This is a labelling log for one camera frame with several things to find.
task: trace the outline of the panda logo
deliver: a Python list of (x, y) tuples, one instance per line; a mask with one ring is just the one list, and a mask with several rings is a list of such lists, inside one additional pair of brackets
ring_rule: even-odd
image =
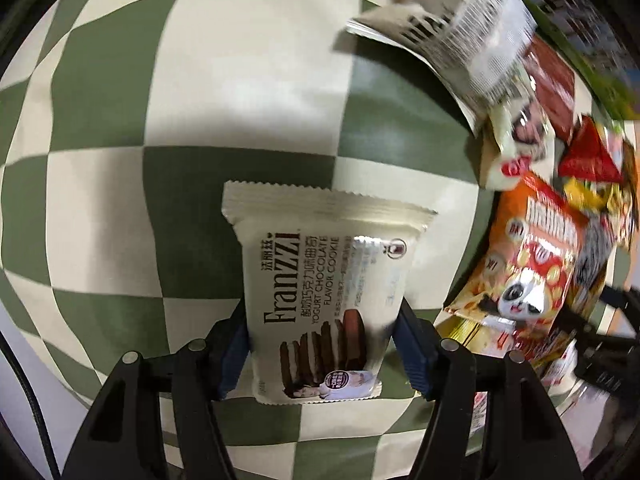
[(498, 300), (502, 317), (516, 321), (535, 321), (549, 310), (544, 283), (526, 279), (525, 272), (508, 283)]

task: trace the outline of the blue gripper pad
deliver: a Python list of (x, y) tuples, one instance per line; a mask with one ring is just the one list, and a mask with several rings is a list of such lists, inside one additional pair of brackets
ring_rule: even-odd
[(244, 361), (249, 354), (249, 332), (246, 328), (246, 313), (244, 300), (236, 306), (229, 319), (219, 321), (228, 337), (228, 346), (223, 351), (220, 377), (220, 385), (217, 394), (219, 399), (224, 399), (226, 394), (236, 387)]
[(433, 387), (431, 370), (438, 359), (440, 337), (428, 321), (418, 319), (407, 300), (402, 299), (392, 338), (414, 390), (429, 397)]

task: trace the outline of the green and white checkered cloth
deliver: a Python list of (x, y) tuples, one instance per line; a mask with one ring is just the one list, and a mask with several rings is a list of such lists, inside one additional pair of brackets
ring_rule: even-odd
[[(477, 185), (479, 141), (436, 76), (342, 31), (389, 1), (59, 0), (40, 20), (0, 80), (0, 298), (79, 399), (124, 352), (176, 351), (230, 315), (242, 272), (220, 214), (229, 179), (438, 211), (406, 292), (435, 317), (494, 193)], [(576, 93), (590, 111), (580, 81)], [(610, 279), (625, 266), (616, 258)], [(406, 474), (432, 407), (393, 348), (380, 374), (379, 399), (263, 406), (245, 367), (215, 405), (239, 478)], [(161, 406), (180, 466), (171, 400)]]

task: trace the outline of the orange snack bag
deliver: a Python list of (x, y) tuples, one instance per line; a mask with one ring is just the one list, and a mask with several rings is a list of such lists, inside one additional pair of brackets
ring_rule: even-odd
[(533, 172), (500, 197), (489, 249), (448, 312), (516, 338), (548, 334), (588, 223)]

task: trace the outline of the cookie package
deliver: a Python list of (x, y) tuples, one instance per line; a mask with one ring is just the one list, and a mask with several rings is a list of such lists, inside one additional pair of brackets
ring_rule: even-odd
[(527, 173), (501, 195), (488, 251), (445, 310), (516, 338), (544, 338), (564, 303), (587, 224)]
[(227, 182), (242, 245), (253, 392), (265, 404), (378, 396), (420, 235), (417, 205), (309, 187)]

